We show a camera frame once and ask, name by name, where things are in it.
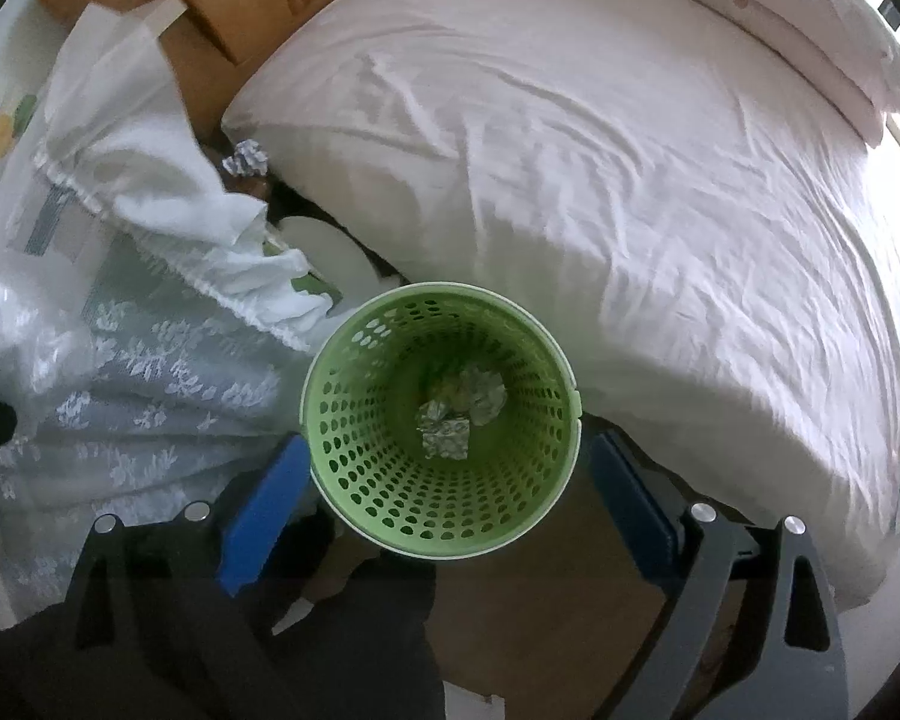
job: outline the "bed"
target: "bed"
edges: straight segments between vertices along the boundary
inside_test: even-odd
[[[91,0],[40,1],[72,25]],[[758,524],[798,514],[842,603],[874,595],[900,545],[892,138],[689,0],[184,1],[163,45],[200,137],[259,140],[408,278],[526,306],[588,412]]]

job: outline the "fitted sheet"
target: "fitted sheet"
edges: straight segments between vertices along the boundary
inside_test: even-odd
[[[533,312],[588,412],[844,604],[899,536],[900,149],[690,0],[338,0],[224,117],[413,280]]]

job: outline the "brown floor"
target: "brown floor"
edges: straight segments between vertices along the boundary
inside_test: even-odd
[[[332,594],[375,549],[339,538],[308,586]],[[508,720],[586,720],[650,632],[663,595],[644,583],[584,469],[538,527],[439,568],[429,633],[447,682],[506,699]]]

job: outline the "floral lace pattern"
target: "floral lace pattern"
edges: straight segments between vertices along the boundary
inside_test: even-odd
[[[96,379],[0,448],[0,570],[18,618],[63,598],[93,520],[213,500],[298,427],[310,358],[188,287],[120,235],[83,310]]]

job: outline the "crumpled foil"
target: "crumpled foil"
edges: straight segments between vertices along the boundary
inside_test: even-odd
[[[233,156],[224,157],[221,165],[223,170],[233,176],[247,178],[252,175],[266,175],[268,156],[266,156],[266,151],[260,148],[259,143],[252,138],[247,138],[233,146]]]
[[[431,389],[431,399],[416,414],[426,458],[466,460],[470,426],[490,424],[506,405],[503,377],[481,370],[472,362],[458,373],[442,378]]]

